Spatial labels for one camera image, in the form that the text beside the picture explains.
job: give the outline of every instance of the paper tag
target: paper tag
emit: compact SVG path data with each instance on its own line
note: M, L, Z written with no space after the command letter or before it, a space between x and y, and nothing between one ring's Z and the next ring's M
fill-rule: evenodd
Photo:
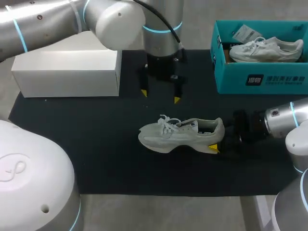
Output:
M246 25L242 25L242 27L233 36L234 39L244 44L253 41L258 37L262 37L262 35Z

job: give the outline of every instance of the blue light ring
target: blue light ring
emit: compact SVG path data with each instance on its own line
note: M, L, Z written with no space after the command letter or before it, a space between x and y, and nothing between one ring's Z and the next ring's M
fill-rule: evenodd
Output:
M25 52L28 52L28 48L27 48L27 45L26 45L26 42L25 42L23 33L21 32L21 30L20 30L20 28L19 28L19 25L18 25L18 23L17 23L15 17L14 17L13 14L12 14L11 8L10 8L9 6L5 6L5 8L8 10L8 12L9 12L9 13L11 14L11 16L12 16L12 20L13 20L13 22L14 22L15 29L16 29L17 34L18 34L18 36L19 36L19 39L20 39L20 41L21 41L21 43L22 43L22 45L23 45L23 47L24 47Z
M296 116L295 116L295 110L294 110L294 103L293 102L290 102L290 107L291 107L291 111L292 111L292 114L293 114L295 125L296 125L296 127L298 127L298 122L297 122L297 119L296 119Z
M85 16L86 16L86 9L87 9L87 6L89 4L90 0L87 0L86 4L85 4L85 7L83 8L83 13L82 13L82 17L83 17L83 22L86 24L86 19L85 19Z
M300 194L301 194L302 201L303 201L303 204L305 206L305 209L308 212L308 204L307 204L305 194L304 194L304 189L303 189L303 181L304 181L304 176L305 176L306 172L307 172L307 170L303 173L302 178L300 179Z
M74 227L75 227L75 225L76 225L76 223L77 223L77 221L78 221L78 218L79 218L79 215L80 215L80 211L81 211L81 199L80 199L80 202L79 202L79 211L78 211L76 220L75 220L74 224L72 225L72 227L70 228L69 231L73 231L73 229L74 229Z
M303 171L297 169L295 166L293 166L295 168L296 171L298 171L299 173L303 173Z
M181 26L182 26L183 22L181 22L177 27L173 28L174 31L178 30ZM153 30L150 29L146 26L143 26L144 29L146 29L147 31L150 31L152 33L157 33L157 34L166 34L166 33L171 33L171 30Z

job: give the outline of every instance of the shoe lace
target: shoe lace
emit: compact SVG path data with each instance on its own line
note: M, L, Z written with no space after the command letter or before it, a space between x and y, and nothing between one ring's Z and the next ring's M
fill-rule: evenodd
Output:
M158 124L161 124L162 125L162 130L161 130L161 134L165 134L165 133L168 133L168 132L171 132L172 130L173 131L179 131L179 127L174 125L174 124L170 124L168 123L170 120L177 120L179 123L181 123L181 121L179 119L176 119L176 118L171 118L166 116L166 115L160 115L160 116L164 116L165 118L160 118L158 120Z
M243 49L245 49L245 51L253 49L251 54L250 54L250 55L253 55L259 47L263 47L263 48L267 47L264 40L265 40L265 38L258 37L254 41L246 43L245 46L243 47Z

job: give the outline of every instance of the yellow marker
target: yellow marker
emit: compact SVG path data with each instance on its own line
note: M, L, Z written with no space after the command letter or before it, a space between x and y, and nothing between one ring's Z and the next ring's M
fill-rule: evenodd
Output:
M144 94L145 97L148 97L148 92L147 92L147 90L141 90L141 92Z
M180 101L180 97L174 97L174 104L176 104L178 101Z
M220 153L220 151L218 150L218 145L217 144L211 145L211 146L209 146L209 148L212 149L215 152Z

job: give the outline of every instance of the black cable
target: black cable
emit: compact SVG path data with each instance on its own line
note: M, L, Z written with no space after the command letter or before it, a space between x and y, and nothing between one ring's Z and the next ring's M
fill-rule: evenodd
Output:
M155 14L157 17L159 17L160 20L163 21L163 23L169 28L169 30L171 31L171 33L173 34L174 38L176 39L176 41L178 43L181 43L181 40L179 39L177 33L174 31L174 29L172 28L172 26L170 25L170 23L166 20L166 18L159 12L157 11L153 6L150 6L148 4L146 4L143 1L140 0L133 0L134 2L138 3L139 5L143 6L144 8L148 9L149 11L151 11L153 14Z
M139 5L143 6L144 8L148 9L151 11L153 14L155 14L160 20L163 21L163 23L169 28L171 31L172 35L174 36L175 40L180 44L181 46L181 51L182 51L182 60L187 61L187 56L186 56L186 51L185 48L183 47L180 38L178 37L177 33L174 31L170 23L167 21L167 19L159 12L157 11L153 6L150 6L146 4L145 2L141 0L133 0L134 2L138 3Z

